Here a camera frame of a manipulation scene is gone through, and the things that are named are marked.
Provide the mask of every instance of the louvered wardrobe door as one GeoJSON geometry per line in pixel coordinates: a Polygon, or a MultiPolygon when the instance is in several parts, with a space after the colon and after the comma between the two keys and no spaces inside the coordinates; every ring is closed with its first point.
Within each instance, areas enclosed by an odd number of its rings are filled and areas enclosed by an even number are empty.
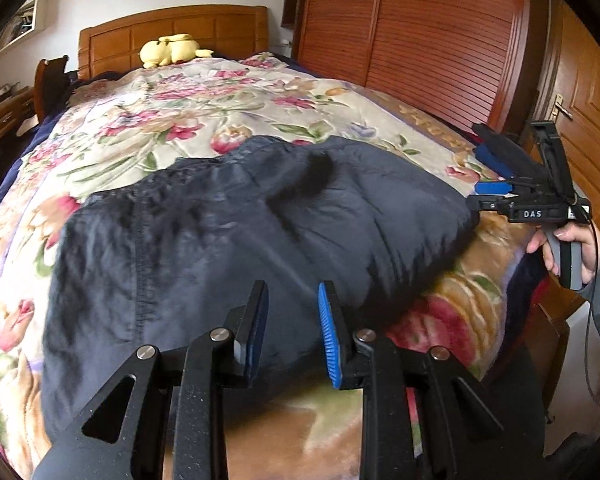
{"type": "Polygon", "coordinates": [[[380,0],[366,84],[463,129],[487,122],[513,0],[380,0]]]}
{"type": "Polygon", "coordinates": [[[298,61],[327,78],[364,84],[375,0],[306,0],[298,61]]]}

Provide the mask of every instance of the stuffed animal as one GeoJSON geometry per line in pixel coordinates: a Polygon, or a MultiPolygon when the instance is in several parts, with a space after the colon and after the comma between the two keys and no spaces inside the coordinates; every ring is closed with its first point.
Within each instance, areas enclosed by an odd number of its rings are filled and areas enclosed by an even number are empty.
{"type": "Polygon", "coordinates": [[[190,61],[195,57],[211,57],[213,52],[200,49],[198,42],[189,34],[175,34],[145,43],[140,49],[140,59],[145,68],[154,68],[190,61]]]}

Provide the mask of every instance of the door handle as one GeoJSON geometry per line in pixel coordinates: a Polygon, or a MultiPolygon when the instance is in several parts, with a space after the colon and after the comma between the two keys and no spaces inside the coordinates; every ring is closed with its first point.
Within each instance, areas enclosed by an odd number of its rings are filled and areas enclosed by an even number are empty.
{"type": "Polygon", "coordinates": [[[567,110],[562,103],[564,102],[564,96],[561,94],[556,94],[554,99],[554,107],[551,110],[551,115],[549,115],[549,120],[554,122],[558,120],[558,114],[562,112],[570,121],[573,121],[573,114],[567,110]]]}

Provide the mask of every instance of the floral blanket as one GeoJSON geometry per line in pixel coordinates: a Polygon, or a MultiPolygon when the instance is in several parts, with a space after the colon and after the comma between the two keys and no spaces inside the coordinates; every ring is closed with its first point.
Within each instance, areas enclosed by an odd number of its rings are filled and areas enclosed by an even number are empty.
{"type": "MultiPolygon", "coordinates": [[[[24,157],[0,204],[0,452],[24,479],[50,446],[40,378],[59,234],[91,193],[136,182],[180,156],[226,153],[259,134],[294,143],[331,135],[369,142],[463,194],[494,177],[472,157],[470,144],[421,111],[295,72],[269,54],[136,70],[77,89],[70,105],[49,139],[24,157]]],[[[421,351],[447,346],[483,376],[502,342],[506,285],[528,236],[524,226],[483,215],[455,267],[406,308],[388,335],[421,351]]],[[[229,428],[232,479],[357,476],[360,391],[337,392],[327,379],[296,386],[260,416],[229,428]]]]}

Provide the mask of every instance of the metal screw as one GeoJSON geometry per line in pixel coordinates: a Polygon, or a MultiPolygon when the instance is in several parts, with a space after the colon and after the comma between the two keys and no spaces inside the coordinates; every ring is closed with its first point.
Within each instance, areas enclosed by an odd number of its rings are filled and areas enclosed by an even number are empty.
{"type": "Polygon", "coordinates": [[[376,333],[370,328],[361,328],[356,332],[356,337],[363,343],[371,343],[376,339],[376,333]]]}
{"type": "Polygon", "coordinates": [[[211,341],[224,341],[231,335],[231,332],[226,328],[220,327],[213,329],[209,335],[211,336],[211,341]]]}
{"type": "Polygon", "coordinates": [[[151,345],[141,346],[136,352],[138,359],[151,359],[155,355],[155,348],[151,345]]]}
{"type": "Polygon", "coordinates": [[[451,352],[443,346],[433,346],[429,352],[436,361],[446,361],[451,357],[451,352]]]}

